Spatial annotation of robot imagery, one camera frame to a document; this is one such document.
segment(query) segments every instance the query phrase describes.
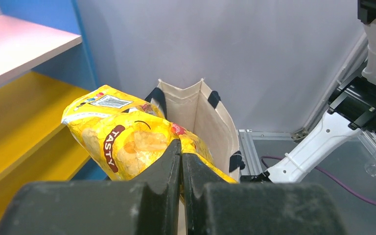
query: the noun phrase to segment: potato chips image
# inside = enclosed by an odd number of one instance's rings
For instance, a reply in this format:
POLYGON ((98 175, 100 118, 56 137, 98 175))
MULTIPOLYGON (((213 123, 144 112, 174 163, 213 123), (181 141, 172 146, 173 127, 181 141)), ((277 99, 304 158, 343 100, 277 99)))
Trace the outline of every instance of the potato chips image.
POLYGON ((195 134, 167 121, 155 105, 107 85, 73 101, 62 123, 112 180, 133 179, 180 139, 182 153, 196 154, 224 180, 236 182, 212 165, 195 134))

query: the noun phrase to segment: shelf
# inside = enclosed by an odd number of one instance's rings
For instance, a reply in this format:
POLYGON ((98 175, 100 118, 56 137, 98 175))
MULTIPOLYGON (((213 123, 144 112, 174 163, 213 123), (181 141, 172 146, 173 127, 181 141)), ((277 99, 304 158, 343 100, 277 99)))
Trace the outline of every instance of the shelf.
POLYGON ((69 180, 90 159, 64 127, 0 181, 0 218, 15 193, 27 182, 69 180))
POLYGON ((87 93, 35 72, 0 88, 0 180, 61 131, 65 107, 87 93))
POLYGON ((77 34, 0 16, 0 85, 81 42, 77 34))

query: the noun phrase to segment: canvas tote bag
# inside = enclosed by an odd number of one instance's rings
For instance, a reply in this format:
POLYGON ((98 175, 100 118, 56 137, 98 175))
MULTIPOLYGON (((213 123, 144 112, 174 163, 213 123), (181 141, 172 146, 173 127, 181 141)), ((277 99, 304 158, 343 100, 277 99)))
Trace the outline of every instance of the canvas tote bag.
MULTIPOLYGON (((245 165, 233 119, 218 92, 212 91, 204 79, 185 89, 159 79, 158 86, 145 100, 157 105, 167 120, 201 138, 211 152, 214 165, 238 181, 240 169, 245 165)), ((185 232, 185 208, 180 202, 178 234, 185 232)))

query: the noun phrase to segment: black tote bag strap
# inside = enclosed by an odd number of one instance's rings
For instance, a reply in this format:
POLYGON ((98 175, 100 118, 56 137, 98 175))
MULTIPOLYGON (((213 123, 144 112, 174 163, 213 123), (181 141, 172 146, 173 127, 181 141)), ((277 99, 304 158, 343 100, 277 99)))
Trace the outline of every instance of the black tote bag strap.
POLYGON ((167 118, 167 112, 166 112, 166 100, 165 100, 165 94, 164 92, 158 88, 155 87, 152 92, 145 98, 145 101, 152 102, 152 100, 156 100, 159 103, 159 107, 164 112, 165 119, 167 118))
POLYGON ((231 173, 238 167, 240 167, 240 170, 246 167, 246 164, 243 162, 243 157, 241 156, 240 150, 231 155, 228 172, 231 173))
POLYGON ((208 96, 208 103, 215 109, 218 103, 221 101, 220 95, 217 91, 212 91, 208 96))

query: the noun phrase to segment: white shelf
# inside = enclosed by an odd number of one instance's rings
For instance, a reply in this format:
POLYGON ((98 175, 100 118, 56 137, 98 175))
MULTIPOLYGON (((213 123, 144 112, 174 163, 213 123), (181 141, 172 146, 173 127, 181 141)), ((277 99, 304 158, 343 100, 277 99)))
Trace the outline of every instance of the white shelf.
POLYGON ((0 85, 81 42, 77 34, 0 16, 0 85))

